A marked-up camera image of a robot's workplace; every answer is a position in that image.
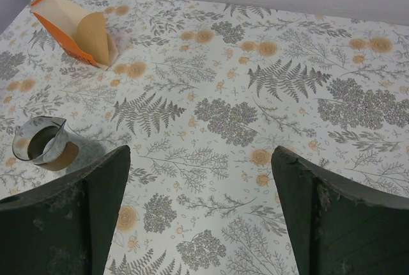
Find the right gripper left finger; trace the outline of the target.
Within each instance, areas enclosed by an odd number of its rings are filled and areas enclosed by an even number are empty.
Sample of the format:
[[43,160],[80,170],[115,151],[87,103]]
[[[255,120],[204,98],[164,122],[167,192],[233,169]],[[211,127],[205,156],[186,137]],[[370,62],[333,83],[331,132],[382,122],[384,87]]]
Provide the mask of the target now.
[[1,274],[103,274],[130,170],[120,146],[1,200]]

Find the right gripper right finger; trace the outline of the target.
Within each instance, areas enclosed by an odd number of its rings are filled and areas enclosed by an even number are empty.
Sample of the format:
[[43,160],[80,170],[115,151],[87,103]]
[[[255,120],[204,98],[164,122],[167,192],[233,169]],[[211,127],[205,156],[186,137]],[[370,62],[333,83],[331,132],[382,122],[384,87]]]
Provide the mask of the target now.
[[408,274],[408,198],[354,182],[283,146],[271,164],[300,274]]

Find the orange coffee filter box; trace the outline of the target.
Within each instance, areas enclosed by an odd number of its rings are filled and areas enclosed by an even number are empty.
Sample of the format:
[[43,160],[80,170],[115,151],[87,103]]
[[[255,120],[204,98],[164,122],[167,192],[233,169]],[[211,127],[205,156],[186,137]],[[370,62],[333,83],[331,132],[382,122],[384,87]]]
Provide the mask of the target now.
[[35,0],[30,5],[31,12],[43,27],[57,41],[59,46],[73,59],[81,63],[108,69],[119,55],[113,38],[107,32],[109,46],[109,65],[98,64],[90,54],[83,52],[73,39],[79,22],[90,13],[83,7],[69,0]]

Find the brown paper coffee filter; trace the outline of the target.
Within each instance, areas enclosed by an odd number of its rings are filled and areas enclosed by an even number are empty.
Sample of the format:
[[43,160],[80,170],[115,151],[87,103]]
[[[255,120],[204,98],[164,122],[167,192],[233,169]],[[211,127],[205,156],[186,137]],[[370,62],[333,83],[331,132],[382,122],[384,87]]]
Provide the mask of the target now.
[[102,12],[90,13],[78,24],[73,39],[79,48],[98,63],[109,65],[109,46],[105,17]]

